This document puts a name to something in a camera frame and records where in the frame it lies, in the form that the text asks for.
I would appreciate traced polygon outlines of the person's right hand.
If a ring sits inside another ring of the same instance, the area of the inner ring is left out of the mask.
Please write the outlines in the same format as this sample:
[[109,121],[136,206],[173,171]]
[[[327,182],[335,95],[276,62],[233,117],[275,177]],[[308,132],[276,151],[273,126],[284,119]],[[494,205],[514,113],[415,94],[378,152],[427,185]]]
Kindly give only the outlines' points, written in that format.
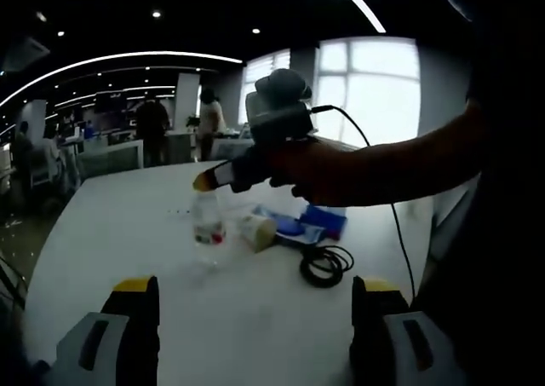
[[319,141],[292,141],[267,154],[273,187],[291,186],[294,196],[313,205],[348,207],[357,204],[350,181],[353,154]]

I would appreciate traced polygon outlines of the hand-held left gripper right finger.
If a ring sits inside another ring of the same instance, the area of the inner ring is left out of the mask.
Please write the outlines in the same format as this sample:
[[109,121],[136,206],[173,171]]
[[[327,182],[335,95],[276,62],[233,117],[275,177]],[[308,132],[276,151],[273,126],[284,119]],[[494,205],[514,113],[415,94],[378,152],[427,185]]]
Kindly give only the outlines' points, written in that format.
[[466,385],[450,339],[401,291],[383,279],[353,278],[355,385]]

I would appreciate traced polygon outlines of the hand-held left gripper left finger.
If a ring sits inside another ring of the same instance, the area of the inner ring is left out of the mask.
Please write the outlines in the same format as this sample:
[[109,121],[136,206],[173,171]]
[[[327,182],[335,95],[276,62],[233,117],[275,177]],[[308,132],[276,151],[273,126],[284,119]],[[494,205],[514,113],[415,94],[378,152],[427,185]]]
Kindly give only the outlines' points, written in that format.
[[115,285],[57,344],[56,385],[156,385],[160,318],[155,276]]

